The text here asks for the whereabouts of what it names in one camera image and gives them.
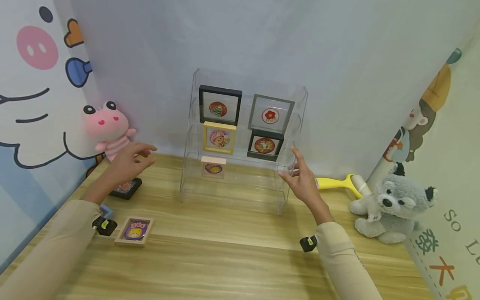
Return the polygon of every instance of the orange heart sticker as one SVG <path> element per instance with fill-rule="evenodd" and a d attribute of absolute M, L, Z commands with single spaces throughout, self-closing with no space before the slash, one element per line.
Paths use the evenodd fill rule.
<path fill-rule="evenodd" d="M 67 22 L 67 28 L 68 32 L 63 38 L 63 41 L 68 48 L 73 48 L 84 43 L 84 38 L 82 37 L 82 32 L 80 31 L 80 26 L 78 26 L 77 20 L 69 19 Z"/>

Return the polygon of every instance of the yellow toy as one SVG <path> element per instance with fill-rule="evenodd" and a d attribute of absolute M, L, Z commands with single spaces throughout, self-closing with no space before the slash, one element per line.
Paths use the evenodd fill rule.
<path fill-rule="evenodd" d="M 345 188 L 352 191 L 357 199 L 370 195 L 372 192 L 367 186 L 362 176 L 348 174 L 344 180 L 332 178 L 316 178 L 317 188 L 319 190 Z"/>

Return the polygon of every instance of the left hand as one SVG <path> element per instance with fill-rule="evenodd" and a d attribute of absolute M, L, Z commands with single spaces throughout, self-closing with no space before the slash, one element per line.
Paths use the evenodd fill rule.
<path fill-rule="evenodd" d="M 150 144 L 130 143 L 117 153 L 102 176 L 115 186 L 129 182 L 155 163 L 155 157 L 150 156 L 151 151 L 155 150 L 156 147 Z M 139 160 L 136 155 L 141 155 L 145 159 Z"/>

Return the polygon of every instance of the small framed picture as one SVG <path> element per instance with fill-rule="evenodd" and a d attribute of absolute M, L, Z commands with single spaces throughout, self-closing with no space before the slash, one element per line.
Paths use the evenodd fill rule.
<path fill-rule="evenodd" d="M 226 165 L 225 158 L 202 156 L 202 176 L 223 178 Z"/>
<path fill-rule="evenodd" d="M 280 153 L 283 140 L 284 137 L 280 133 L 252 130 L 247 156 L 276 161 L 278 154 Z"/>
<path fill-rule="evenodd" d="M 255 94 L 248 129 L 284 134 L 294 106 L 293 101 Z"/>
<path fill-rule="evenodd" d="M 236 126 L 239 121 L 241 91 L 201 85 L 198 88 L 200 122 Z"/>
<path fill-rule="evenodd" d="M 100 215 L 105 219 L 110 219 L 113 216 L 113 210 L 102 204 L 100 205 Z"/>
<path fill-rule="evenodd" d="M 141 185 L 142 180 L 140 178 L 135 178 L 132 181 L 126 182 L 116 187 L 113 191 L 110 192 L 110 196 L 130 200 L 130 198 Z"/>
<path fill-rule="evenodd" d="M 115 238 L 115 245 L 144 247 L 153 226 L 152 218 L 130 216 Z"/>
<path fill-rule="evenodd" d="M 205 121 L 204 150 L 233 154 L 236 133 L 236 126 Z"/>

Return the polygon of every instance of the plush toy ear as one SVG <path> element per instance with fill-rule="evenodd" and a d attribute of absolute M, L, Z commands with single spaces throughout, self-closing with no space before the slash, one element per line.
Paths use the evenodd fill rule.
<path fill-rule="evenodd" d="M 405 176 L 405 169 L 401 163 L 396 163 L 394 167 L 390 170 L 390 174 Z"/>
<path fill-rule="evenodd" d="M 438 197 L 438 190 L 431 186 L 425 190 L 425 194 L 427 195 L 429 207 L 434 206 L 435 200 L 437 200 L 437 197 Z"/>

